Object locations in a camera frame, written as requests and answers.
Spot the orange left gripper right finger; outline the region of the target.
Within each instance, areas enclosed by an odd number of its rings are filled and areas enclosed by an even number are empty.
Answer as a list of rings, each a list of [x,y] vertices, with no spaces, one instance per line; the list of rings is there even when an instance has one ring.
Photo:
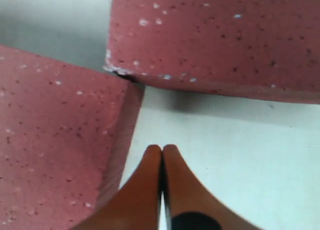
[[[168,230],[251,230],[253,225],[215,198],[187,166],[178,148],[162,151],[163,195]]]

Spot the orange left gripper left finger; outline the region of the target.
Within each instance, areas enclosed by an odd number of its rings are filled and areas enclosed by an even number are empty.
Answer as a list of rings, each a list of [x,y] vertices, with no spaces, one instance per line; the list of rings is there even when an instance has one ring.
[[[110,199],[73,230],[157,230],[161,209],[162,150],[149,145],[137,168]]]

